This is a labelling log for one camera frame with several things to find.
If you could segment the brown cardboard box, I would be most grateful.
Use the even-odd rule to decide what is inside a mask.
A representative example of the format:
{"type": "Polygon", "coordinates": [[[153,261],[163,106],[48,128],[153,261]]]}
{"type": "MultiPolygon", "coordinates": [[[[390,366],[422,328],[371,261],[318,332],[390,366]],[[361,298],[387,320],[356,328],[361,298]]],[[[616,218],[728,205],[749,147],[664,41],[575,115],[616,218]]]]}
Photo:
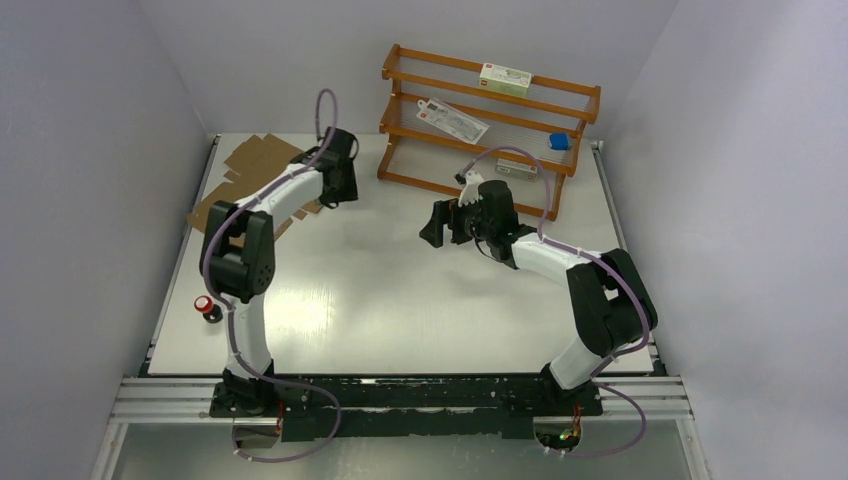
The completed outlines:
{"type": "Polygon", "coordinates": [[[210,207],[223,200],[235,203],[254,196],[280,176],[302,150],[275,134],[237,136],[221,139],[211,171],[205,180],[196,206],[187,216],[190,231],[186,244],[198,253],[210,207]]]}

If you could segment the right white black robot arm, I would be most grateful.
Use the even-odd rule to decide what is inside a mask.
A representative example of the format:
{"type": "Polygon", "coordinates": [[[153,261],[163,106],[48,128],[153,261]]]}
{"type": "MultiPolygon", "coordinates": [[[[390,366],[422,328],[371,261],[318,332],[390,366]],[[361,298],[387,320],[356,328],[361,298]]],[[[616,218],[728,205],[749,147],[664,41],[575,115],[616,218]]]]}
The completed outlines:
{"type": "Polygon", "coordinates": [[[544,367],[551,380],[539,389],[548,412],[565,413],[578,399],[578,386],[656,326],[647,290],[625,250],[593,252],[556,242],[519,221],[506,182],[474,171],[457,180],[459,196],[435,202],[419,236],[434,248],[472,242],[500,264],[567,289],[576,337],[544,367]]]}

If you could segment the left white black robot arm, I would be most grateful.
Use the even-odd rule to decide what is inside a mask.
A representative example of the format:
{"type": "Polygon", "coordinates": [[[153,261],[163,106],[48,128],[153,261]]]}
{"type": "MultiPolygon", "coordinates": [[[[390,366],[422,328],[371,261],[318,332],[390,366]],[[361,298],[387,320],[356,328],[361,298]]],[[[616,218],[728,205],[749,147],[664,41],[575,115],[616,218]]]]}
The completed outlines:
{"type": "Polygon", "coordinates": [[[356,136],[330,127],[320,145],[296,157],[270,183],[236,202],[209,209],[200,273],[226,318],[226,410],[261,416],[277,405],[274,363],[265,330],[264,294],[275,275],[275,233],[301,207],[355,201],[356,136]]]}

